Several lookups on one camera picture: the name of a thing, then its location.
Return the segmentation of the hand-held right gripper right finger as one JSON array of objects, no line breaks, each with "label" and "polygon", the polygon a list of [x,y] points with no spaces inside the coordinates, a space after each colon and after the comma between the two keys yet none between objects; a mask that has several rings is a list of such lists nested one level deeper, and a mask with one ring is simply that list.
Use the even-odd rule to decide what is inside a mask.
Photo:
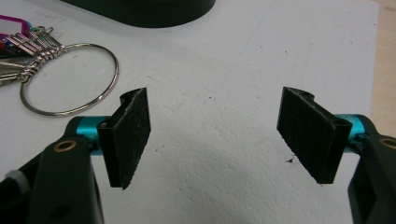
[{"label": "hand-held right gripper right finger", "polygon": [[365,133],[357,115],[334,115],[310,92],[291,87],[283,88],[276,129],[319,184],[334,181],[344,150]]}]

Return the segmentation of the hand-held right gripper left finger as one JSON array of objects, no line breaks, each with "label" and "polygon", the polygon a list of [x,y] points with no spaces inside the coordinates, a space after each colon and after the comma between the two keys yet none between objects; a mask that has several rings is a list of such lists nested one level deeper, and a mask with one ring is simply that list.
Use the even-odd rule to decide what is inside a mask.
[{"label": "hand-held right gripper left finger", "polygon": [[109,184],[127,189],[151,131],[146,88],[125,92],[111,116],[79,117],[77,135],[92,144],[92,155],[104,158]]}]

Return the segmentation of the white foam board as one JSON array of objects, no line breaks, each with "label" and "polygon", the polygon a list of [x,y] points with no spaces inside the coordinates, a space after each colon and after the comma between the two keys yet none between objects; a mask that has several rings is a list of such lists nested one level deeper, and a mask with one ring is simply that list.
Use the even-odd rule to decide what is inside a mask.
[{"label": "white foam board", "polygon": [[125,25],[59,0],[0,0],[0,15],[52,27],[76,49],[47,64],[29,96],[48,110],[94,100],[109,115],[148,91],[151,133],[128,189],[92,163],[107,224],[352,224],[358,157],[318,184],[276,129],[281,92],[314,94],[334,114],[368,114],[378,4],[217,0],[167,29]]}]

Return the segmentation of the black round base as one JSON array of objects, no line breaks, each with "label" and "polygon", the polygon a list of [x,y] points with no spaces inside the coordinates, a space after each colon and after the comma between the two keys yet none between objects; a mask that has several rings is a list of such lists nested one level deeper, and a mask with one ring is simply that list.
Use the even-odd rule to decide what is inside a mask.
[{"label": "black round base", "polygon": [[111,20],[141,28],[167,28],[204,16],[216,0],[62,0]]}]

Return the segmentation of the bunch of small metal clips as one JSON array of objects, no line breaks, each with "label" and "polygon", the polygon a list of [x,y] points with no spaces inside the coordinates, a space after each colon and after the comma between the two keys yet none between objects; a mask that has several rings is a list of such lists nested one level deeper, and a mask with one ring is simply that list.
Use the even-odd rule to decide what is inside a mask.
[{"label": "bunch of small metal clips", "polygon": [[22,64],[23,68],[19,72],[18,81],[27,82],[45,63],[67,52],[66,46],[50,34],[52,31],[52,27],[46,29],[43,26],[38,26],[29,32],[28,37],[19,33],[6,37],[6,41],[11,43],[13,47],[20,49],[31,57],[28,63]]}]

